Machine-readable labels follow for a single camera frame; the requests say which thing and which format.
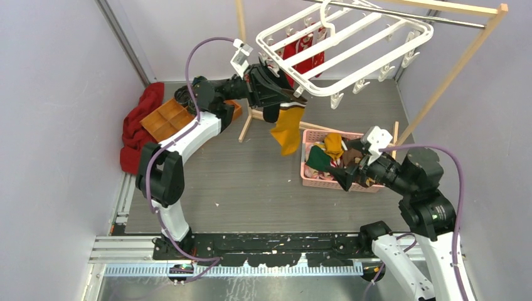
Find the black sock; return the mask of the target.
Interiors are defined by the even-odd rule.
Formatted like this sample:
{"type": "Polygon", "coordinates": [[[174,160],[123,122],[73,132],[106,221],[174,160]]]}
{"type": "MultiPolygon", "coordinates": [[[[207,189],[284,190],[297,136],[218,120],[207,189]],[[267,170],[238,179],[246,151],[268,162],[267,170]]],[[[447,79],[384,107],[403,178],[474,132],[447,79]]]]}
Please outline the black sock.
{"type": "Polygon", "coordinates": [[[264,121],[275,124],[280,115],[280,104],[270,105],[263,108],[263,119],[264,121]]]}

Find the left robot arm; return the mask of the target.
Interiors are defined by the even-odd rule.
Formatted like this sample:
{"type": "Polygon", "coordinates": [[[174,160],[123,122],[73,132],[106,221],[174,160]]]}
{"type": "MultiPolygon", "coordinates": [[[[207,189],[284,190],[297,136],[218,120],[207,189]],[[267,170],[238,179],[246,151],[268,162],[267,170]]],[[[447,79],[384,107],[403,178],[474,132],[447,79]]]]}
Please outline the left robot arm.
{"type": "Polygon", "coordinates": [[[280,122],[280,113],[304,108],[307,100],[296,96],[284,72],[274,75],[266,66],[253,64],[241,77],[223,80],[196,77],[190,87],[176,90],[175,97],[198,108],[194,119],[161,143],[148,142],[141,149],[136,188],[161,217],[161,233],[169,241],[168,251],[178,260],[192,252],[192,230],[180,198],[185,189],[184,165],[207,141],[222,133],[232,122],[234,105],[229,100],[246,99],[251,107],[263,110],[265,121],[280,122]]]}

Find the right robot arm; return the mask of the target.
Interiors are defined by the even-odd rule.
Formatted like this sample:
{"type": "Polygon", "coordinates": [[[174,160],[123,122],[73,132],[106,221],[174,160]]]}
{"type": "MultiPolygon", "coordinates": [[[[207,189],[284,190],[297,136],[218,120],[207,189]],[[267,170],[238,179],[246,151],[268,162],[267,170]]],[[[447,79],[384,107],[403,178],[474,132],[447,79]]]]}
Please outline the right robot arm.
{"type": "Polygon", "coordinates": [[[345,191],[354,183],[367,186],[374,180],[402,197],[398,203],[401,216],[422,249],[429,275],[411,261],[383,221],[360,228],[360,253],[377,256],[409,300],[475,300],[460,252],[464,175],[458,158],[439,145],[379,146],[376,154],[370,152],[371,147],[366,137],[347,141],[346,148],[360,151],[362,159],[344,169],[331,168],[330,173],[345,191]],[[457,169],[456,206],[439,189],[444,169],[438,151],[447,154],[457,169]]]}

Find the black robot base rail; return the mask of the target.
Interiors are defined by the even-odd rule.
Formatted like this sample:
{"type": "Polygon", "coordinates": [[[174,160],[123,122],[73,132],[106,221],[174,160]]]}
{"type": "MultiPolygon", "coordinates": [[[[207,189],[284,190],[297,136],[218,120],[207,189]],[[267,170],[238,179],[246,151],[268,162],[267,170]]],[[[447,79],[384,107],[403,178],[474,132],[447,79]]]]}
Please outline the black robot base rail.
{"type": "Polygon", "coordinates": [[[375,258],[357,233],[195,233],[179,244],[184,254],[165,236],[152,243],[155,260],[193,260],[201,267],[293,267],[302,259],[310,267],[346,267],[375,258]]]}

